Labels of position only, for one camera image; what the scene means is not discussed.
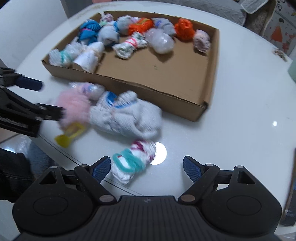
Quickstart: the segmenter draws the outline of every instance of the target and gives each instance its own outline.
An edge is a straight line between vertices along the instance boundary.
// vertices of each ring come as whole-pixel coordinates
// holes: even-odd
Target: white table
[[[30,101],[54,104],[68,81],[51,76],[40,60],[85,19],[105,10],[157,12],[193,19],[218,28],[221,39],[209,110],[196,123],[164,113],[158,141],[166,147],[165,161],[148,166],[128,186],[120,185],[111,174],[102,184],[116,196],[129,193],[178,197],[192,184],[182,168],[183,157],[190,155],[202,164],[214,163],[221,169],[245,166],[284,206],[296,147],[296,84],[287,72],[291,60],[284,62],[272,53],[271,43],[231,21],[196,9],[155,2],[91,5],[55,29],[18,68],[18,72],[43,81],[45,88],[40,93],[12,89]],[[66,169],[82,163],[91,165],[132,143],[131,139],[90,129],[63,149],[54,141],[58,134],[61,131],[57,123],[45,121],[35,142]]]

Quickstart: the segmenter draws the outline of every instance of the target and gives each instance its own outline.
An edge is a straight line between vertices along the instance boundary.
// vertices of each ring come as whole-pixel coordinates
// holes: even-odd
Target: cardboard box
[[[108,11],[116,20],[120,16],[131,15],[146,18],[167,18],[173,24],[179,17],[148,12]],[[100,14],[92,19],[99,21]],[[118,58],[114,51],[106,49],[94,74],[49,64],[49,56],[42,60],[47,70],[56,77],[71,81],[87,81],[103,85],[106,90],[120,94],[132,90],[140,99],[159,106],[163,111],[196,121],[208,108],[219,51],[219,30],[191,20],[194,29],[201,29],[211,37],[211,48],[207,54],[195,52],[192,42],[175,39],[171,54],[159,55],[152,49],[137,50],[130,59]],[[57,46],[64,49],[77,36],[79,28],[73,30]]]

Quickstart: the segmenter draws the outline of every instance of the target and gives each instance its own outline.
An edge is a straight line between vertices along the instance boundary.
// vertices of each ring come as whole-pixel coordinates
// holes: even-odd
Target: clear plastic bag
[[[173,37],[176,35],[175,27],[174,25],[166,18],[152,18],[152,21],[154,22],[154,25],[156,28],[160,28],[163,30],[163,32],[170,37]]]
[[[167,54],[174,49],[173,39],[165,34],[162,29],[151,28],[145,33],[149,46],[158,54]]]
[[[89,100],[94,101],[97,101],[105,92],[104,86],[88,82],[70,82],[69,86],[76,88],[80,93],[86,95]]]
[[[75,39],[62,50],[53,49],[49,52],[49,63],[54,66],[71,67],[74,59],[85,49],[85,46]]]
[[[102,42],[94,42],[84,48],[85,50],[73,61],[73,68],[94,73],[105,47]]]

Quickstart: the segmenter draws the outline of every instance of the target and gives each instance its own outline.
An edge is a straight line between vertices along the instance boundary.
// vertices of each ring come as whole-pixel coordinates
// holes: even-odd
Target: person's leg
[[[15,202],[34,180],[23,153],[0,149],[0,200]]]
[[[54,160],[46,155],[34,142],[31,142],[27,158],[31,164],[31,170],[35,178],[39,178],[42,173],[51,166],[59,166]]]

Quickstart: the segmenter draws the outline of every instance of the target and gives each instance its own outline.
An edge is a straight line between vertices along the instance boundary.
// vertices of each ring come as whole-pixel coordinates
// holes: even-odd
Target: white chair
[[[16,69],[66,19],[60,0],[10,0],[0,9],[0,59]]]

